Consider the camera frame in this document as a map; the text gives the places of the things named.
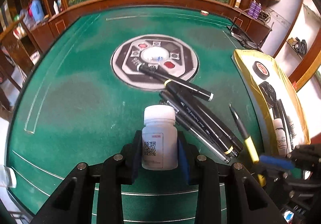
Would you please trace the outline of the black gel pen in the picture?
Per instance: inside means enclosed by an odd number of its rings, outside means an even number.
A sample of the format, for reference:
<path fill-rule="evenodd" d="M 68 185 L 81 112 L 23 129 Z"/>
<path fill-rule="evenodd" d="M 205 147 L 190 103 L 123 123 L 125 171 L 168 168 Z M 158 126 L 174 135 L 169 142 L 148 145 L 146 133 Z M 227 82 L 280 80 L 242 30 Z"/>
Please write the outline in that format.
<path fill-rule="evenodd" d="M 292 134 L 292 129 L 291 129 L 291 125 L 290 125 L 290 121 L 288 119 L 288 116 L 286 114 L 286 111 L 285 111 L 285 108 L 283 106 L 283 103 L 282 103 L 282 100 L 281 99 L 278 99 L 278 103 L 280 105 L 280 108 L 281 108 L 281 113 L 282 113 L 282 116 L 285 120 L 285 123 L 286 123 L 286 127 L 287 127 L 287 131 L 288 131 L 288 136 L 289 136 L 289 140 L 290 140 L 290 146 L 291 146 L 291 151 L 294 150 L 294 143 L 293 143 L 293 134 Z"/>

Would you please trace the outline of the eyeglasses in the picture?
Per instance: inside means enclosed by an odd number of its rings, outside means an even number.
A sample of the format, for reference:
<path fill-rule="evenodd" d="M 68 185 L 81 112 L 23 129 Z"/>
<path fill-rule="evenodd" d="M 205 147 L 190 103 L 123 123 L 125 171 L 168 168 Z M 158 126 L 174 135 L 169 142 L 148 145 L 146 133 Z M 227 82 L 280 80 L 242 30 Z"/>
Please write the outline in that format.
<path fill-rule="evenodd" d="M 236 21 L 241 16 L 241 13 L 233 19 L 230 27 L 227 26 L 231 36 L 235 38 L 244 48 L 249 50 L 259 50 L 258 45 L 253 42 L 237 25 Z"/>

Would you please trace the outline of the white bottle QR label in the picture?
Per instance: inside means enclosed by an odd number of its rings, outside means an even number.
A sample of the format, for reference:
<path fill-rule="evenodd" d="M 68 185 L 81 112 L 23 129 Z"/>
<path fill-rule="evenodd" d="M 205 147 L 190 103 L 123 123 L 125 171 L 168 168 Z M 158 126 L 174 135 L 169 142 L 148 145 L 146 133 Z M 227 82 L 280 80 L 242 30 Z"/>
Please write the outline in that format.
<path fill-rule="evenodd" d="M 178 167 L 175 110 L 167 105 L 148 106 L 142 129 L 142 167 L 167 171 Z"/>

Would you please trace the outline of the black marker grey cap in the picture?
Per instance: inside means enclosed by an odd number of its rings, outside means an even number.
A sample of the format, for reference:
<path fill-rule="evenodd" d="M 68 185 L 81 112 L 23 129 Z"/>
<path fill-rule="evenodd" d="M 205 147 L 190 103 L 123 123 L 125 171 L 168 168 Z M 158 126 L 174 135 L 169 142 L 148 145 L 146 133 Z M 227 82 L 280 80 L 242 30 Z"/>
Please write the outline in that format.
<path fill-rule="evenodd" d="M 210 91 L 207 91 L 206 89 L 203 89 L 197 85 L 194 85 L 192 83 L 189 83 L 185 80 L 182 80 L 181 78 L 175 77 L 173 75 L 168 74 L 167 72 L 163 72 L 159 70 L 156 67 L 149 67 L 145 63 L 141 63 L 137 66 L 137 71 L 142 72 L 143 74 L 146 74 L 148 76 L 151 76 L 159 81 L 164 82 L 164 85 L 166 85 L 169 82 L 175 82 L 176 84 L 179 84 L 191 91 L 195 96 L 210 102 L 214 94 Z"/>

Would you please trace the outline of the gold lined white tray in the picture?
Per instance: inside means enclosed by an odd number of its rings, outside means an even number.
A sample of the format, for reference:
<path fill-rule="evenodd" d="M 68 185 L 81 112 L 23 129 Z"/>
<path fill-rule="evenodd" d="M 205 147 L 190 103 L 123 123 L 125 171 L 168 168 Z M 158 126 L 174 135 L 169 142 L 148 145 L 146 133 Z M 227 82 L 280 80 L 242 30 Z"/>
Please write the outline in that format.
<path fill-rule="evenodd" d="M 254 105 L 265 151 L 283 155 L 297 145 L 309 145 L 303 108 L 276 60 L 259 51 L 239 49 L 232 60 Z"/>

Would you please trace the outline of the round table control panel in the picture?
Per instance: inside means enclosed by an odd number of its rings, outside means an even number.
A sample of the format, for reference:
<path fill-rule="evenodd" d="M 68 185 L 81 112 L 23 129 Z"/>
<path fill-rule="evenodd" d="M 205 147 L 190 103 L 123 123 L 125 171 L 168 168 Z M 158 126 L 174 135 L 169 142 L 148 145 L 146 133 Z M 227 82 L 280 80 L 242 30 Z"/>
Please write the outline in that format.
<path fill-rule="evenodd" d="M 111 66 L 125 84 L 147 91 L 162 90 L 163 84 L 138 71 L 145 63 L 182 80 L 189 81 L 197 73 L 199 60 L 185 42 L 163 34 L 145 34 L 123 42 L 113 53 Z"/>

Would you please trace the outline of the blue water jug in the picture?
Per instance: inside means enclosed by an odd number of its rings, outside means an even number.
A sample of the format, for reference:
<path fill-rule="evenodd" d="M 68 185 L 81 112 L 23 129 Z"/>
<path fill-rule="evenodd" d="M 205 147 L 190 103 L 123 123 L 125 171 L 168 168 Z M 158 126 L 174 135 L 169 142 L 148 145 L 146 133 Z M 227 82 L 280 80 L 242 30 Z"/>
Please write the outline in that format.
<path fill-rule="evenodd" d="M 45 15 L 40 0 L 32 0 L 30 10 L 36 24 L 44 20 Z"/>

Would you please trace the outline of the black tape roll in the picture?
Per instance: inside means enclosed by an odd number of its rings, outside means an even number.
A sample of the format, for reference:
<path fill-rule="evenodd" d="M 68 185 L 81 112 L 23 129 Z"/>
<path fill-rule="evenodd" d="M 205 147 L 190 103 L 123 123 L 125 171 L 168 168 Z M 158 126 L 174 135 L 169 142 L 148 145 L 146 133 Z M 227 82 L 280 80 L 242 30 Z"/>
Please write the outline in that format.
<path fill-rule="evenodd" d="M 255 72 L 255 74 L 261 78 L 262 80 L 266 80 L 270 74 L 268 69 L 266 68 L 266 66 L 264 66 L 261 62 L 259 61 L 255 61 L 253 66 L 253 71 Z"/>

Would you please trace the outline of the white bottle green plant label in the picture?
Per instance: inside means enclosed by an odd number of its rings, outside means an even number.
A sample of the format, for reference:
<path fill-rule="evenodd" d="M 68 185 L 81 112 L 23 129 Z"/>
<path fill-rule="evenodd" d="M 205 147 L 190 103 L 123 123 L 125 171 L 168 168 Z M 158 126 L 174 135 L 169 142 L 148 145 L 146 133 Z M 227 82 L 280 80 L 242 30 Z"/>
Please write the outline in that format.
<path fill-rule="evenodd" d="M 287 138 L 283 128 L 282 120 L 280 118 L 274 119 L 273 126 L 276 134 L 278 154 L 280 156 L 285 156 L 288 150 L 287 150 Z"/>

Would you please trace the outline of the purple bottles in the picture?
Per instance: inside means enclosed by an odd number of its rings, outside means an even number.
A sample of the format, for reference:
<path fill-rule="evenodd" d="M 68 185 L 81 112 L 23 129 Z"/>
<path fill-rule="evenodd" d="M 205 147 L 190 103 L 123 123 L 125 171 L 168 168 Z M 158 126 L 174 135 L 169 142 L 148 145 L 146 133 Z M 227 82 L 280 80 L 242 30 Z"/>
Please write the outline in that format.
<path fill-rule="evenodd" d="M 260 15 L 261 10 L 262 10 L 261 4 L 254 0 L 250 4 L 250 7 L 248 9 L 248 15 L 254 19 L 258 19 L 258 16 Z"/>

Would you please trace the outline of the yellow black pen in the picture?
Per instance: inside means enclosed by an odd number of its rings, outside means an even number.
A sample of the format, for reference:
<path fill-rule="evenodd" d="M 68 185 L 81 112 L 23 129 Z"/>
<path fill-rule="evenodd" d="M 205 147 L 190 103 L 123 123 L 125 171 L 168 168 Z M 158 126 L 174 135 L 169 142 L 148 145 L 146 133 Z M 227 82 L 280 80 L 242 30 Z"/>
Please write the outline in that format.
<path fill-rule="evenodd" d="M 241 137 L 244 140 L 245 146 L 248 150 L 252 165 L 256 165 L 259 162 L 259 156 L 258 153 L 256 151 L 254 142 L 252 141 L 252 138 L 249 134 L 249 132 L 247 131 L 245 125 L 243 124 L 243 122 L 241 121 L 241 118 L 239 117 L 238 113 L 236 112 L 236 110 L 232 107 L 231 104 L 229 104 L 229 109 L 231 111 L 233 120 L 235 122 L 235 125 L 237 126 L 239 133 L 241 134 Z"/>

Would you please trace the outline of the black marker yellow ends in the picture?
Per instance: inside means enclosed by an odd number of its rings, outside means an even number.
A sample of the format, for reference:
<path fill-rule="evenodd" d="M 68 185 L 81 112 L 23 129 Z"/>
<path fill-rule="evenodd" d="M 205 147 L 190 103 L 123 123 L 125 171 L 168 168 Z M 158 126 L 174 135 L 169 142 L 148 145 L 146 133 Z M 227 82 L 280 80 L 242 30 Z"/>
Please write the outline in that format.
<path fill-rule="evenodd" d="M 204 132 L 231 158 L 237 158 L 243 150 L 243 144 L 214 113 L 182 85 L 166 80 L 165 89 L 180 103 L 184 110 L 200 124 Z"/>

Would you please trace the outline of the clear ballpoint pen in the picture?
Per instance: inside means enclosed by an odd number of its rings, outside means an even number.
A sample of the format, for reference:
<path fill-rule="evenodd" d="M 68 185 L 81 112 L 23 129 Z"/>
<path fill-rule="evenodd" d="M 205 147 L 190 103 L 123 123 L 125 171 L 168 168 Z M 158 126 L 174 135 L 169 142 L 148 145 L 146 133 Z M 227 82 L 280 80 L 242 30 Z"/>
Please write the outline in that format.
<path fill-rule="evenodd" d="M 187 131 L 192 133 L 203 145 L 205 145 L 211 152 L 213 152 L 220 160 L 228 164 L 230 158 L 225 155 L 222 150 L 211 140 L 208 134 L 201 128 L 201 126 L 189 115 L 184 108 L 174 99 L 174 97 L 166 90 L 159 93 L 162 99 L 161 104 L 173 107 L 175 110 L 175 117 L 178 124 L 180 124 Z"/>

